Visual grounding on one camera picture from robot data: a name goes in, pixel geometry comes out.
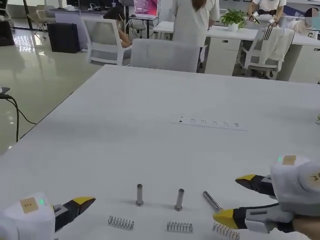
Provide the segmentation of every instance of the long hair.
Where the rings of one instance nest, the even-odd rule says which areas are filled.
[[[207,3],[207,0],[191,0],[191,1],[195,11],[198,11],[200,8],[203,8]]]

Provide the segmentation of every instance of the white jacket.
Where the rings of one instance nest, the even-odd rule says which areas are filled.
[[[295,31],[269,27],[263,35],[259,64],[265,64],[267,59],[283,62],[294,39]]]

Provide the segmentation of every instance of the green plant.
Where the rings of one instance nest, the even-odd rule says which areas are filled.
[[[239,24],[239,28],[242,28],[245,25],[245,13],[243,11],[228,9],[222,16],[221,22],[225,25]]]

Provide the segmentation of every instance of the woman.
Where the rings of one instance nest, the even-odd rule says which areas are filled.
[[[268,26],[277,26],[286,4],[287,0],[252,0],[247,12],[249,21],[246,27],[260,29]],[[257,19],[260,24],[254,23],[252,18],[254,12],[259,14]]]
[[[118,33],[121,40],[121,45],[123,48],[131,46],[131,42],[127,34],[121,30],[121,25],[125,19],[125,13],[123,9],[119,6],[110,8],[107,13],[103,16],[104,19],[113,19],[116,20],[116,25],[118,26]]]
[[[318,8],[309,8],[304,14],[304,20],[300,21],[291,21],[287,28],[295,31],[298,34],[303,36],[318,39],[318,31],[309,30],[312,28],[312,17],[318,17],[319,10]]]
[[[219,0],[173,0],[172,12],[175,16],[172,40],[198,46],[201,53],[208,29],[220,19]]]

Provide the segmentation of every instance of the power strip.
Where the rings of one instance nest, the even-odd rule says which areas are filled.
[[[195,119],[195,118],[186,118],[183,116],[180,117],[177,121],[173,121],[172,124],[198,126],[198,127],[214,128],[214,129],[245,131],[245,132],[248,131],[246,128],[244,128],[242,125],[240,125],[237,122]]]

